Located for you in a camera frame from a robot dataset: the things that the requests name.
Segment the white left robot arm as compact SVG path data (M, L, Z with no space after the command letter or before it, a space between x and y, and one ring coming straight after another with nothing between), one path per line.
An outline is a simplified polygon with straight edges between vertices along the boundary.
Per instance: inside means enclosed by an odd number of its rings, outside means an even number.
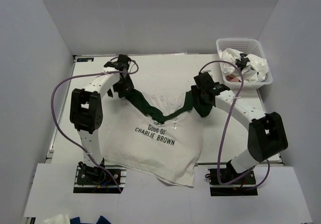
M89 178L94 183L105 180L104 158L100 151L98 129L103 122L102 99L105 95L113 97L118 93L122 98L134 89L130 78L130 64L134 62L127 55L118 55L116 61L108 61L103 71L83 89L74 89L71 94L70 122L77 130L81 146L86 149L84 163L93 166Z

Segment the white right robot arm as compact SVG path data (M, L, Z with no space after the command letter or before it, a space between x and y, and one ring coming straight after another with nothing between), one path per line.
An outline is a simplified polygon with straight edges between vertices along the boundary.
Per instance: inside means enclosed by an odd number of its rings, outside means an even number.
M247 149L227 164L227 179L240 182L245 171L288 148L280 114L265 113L238 98L227 86L214 82L209 73L194 77L192 93L197 105L219 108L236 119L247 131Z

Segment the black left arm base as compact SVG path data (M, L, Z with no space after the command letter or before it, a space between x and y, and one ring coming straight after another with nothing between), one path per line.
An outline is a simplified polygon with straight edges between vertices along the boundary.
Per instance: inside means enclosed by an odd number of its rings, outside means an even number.
M112 177L98 167L79 162L76 170L73 193L120 194L126 182L126 169L107 166Z

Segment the pink t shirt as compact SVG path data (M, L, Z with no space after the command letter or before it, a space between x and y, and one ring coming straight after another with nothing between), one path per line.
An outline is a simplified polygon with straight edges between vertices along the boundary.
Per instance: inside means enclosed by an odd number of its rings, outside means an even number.
M235 83L241 82L241 80L238 77L234 76L234 75L227 75L227 76L225 76L225 79L228 82L235 82Z

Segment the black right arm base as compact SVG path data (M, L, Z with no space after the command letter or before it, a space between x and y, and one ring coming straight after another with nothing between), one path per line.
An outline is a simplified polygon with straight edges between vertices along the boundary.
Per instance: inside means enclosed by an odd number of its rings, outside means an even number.
M217 168L208 169L205 179L210 185L210 195L212 197L230 196L257 196L256 179L254 171L251 170L246 175L234 174L227 168L220 169L222 184L217 177Z

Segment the white green Charlie Brown shirt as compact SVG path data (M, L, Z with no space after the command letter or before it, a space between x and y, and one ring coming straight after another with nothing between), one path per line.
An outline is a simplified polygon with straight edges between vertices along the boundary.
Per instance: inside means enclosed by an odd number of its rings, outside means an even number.
M101 154L167 184L193 187L204 118L211 110L194 100L191 91L177 97L134 91L104 107Z

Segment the white t shirt black print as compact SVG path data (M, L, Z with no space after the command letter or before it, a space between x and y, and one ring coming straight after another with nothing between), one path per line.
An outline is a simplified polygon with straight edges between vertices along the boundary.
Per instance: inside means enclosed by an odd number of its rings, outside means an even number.
M254 54L227 48L220 50L218 55L221 60L233 63L241 70L245 82L263 82L269 72L267 60Z

